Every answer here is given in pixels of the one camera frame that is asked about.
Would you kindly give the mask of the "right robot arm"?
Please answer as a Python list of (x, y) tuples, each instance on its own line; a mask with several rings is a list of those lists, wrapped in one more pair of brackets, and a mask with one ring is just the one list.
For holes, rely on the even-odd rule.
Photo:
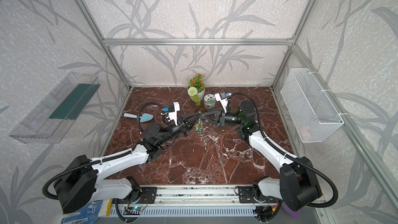
[(254, 183), (264, 197), (283, 200), (293, 211), (310, 205), (322, 196), (322, 191), (309, 159), (287, 152), (260, 130), (255, 120), (257, 111), (251, 101), (242, 101), (236, 112), (219, 108), (202, 114), (202, 118), (218, 127), (237, 125), (236, 132), (241, 140), (262, 154), (278, 171), (279, 178), (266, 177)]

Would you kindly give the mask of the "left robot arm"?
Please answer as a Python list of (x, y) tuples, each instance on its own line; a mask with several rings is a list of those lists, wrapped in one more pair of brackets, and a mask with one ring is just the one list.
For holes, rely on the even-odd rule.
[(142, 192), (134, 178), (109, 177), (155, 160), (164, 151), (167, 142), (180, 134), (187, 135), (200, 117), (199, 113), (182, 115), (178, 117), (177, 124), (165, 128), (152, 123), (143, 132), (143, 139), (133, 148), (100, 158), (88, 159), (85, 155), (75, 158), (53, 183), (63, 213), (73, 213), (93, 201), (138, 199)]

